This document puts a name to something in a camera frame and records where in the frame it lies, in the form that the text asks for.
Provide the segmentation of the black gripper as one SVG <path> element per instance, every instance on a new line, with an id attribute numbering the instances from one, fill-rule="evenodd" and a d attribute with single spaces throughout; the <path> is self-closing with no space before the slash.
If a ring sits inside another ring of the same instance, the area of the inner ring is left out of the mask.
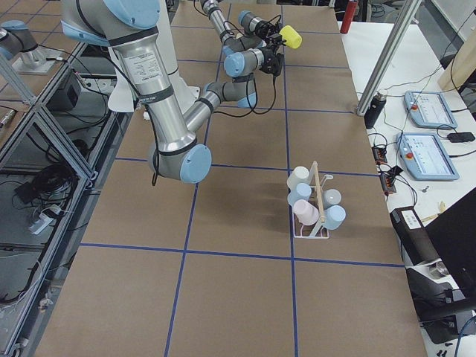
<path id="1" fill-rule="evenodd" d="M 271 41 L 271 43 L 284 43 L 285 40 L 280 34 L 283 29 L 283 24 L 276 21 L 274 24 L 266 20 L 258 22 L 256 25 L 256 35 L 265 41 Z"/>
<path id="2" fill-rule="evenodd" d="M 263 61 L 260 70 L 266 74 L 272 74 L 279 77 L 283 68 L 284 55 L 278 51 L 277 46 L 261 48 Z"/>

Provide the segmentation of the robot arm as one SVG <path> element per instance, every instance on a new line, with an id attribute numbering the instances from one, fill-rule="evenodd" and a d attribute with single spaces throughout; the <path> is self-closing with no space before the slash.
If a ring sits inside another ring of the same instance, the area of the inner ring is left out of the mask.
<path id="1" fill-rule="evenodd" d="M 203 14 L 208 17 L 222 43 L 224 53 L 242 52 L 267 45 L 282 45 L 286 40 L 280 34 L 283 26 L 260 18 L 249 10 L 240 13 L 235 25 L 227 20 L 219 6 L 219 1 L 200 1 Z"/>
<path id="2" fill-rule="evenodd" d="M 109 49 L 127 94 L 113 94 L 109 107 L 130 112 L 137 104 L 147 111 L 154 144 L 149 164 L 156 176 L 196 184 L 209 172 L 212 155 L 196 133 L 224 102 L 253 109 L 257 103 L 255 71 L 278 76 L 283 65 L 279 49 L 289 44 L 279 22 L 250 11 L 239 15 L 241 36 L 234 34 L 217 1 L 201 7 L 219 35 L 225 54 L 227 82 L 204 89 L 181 78 L 163 1 L 63 1 L 62 29 L 79 42 Z"/>

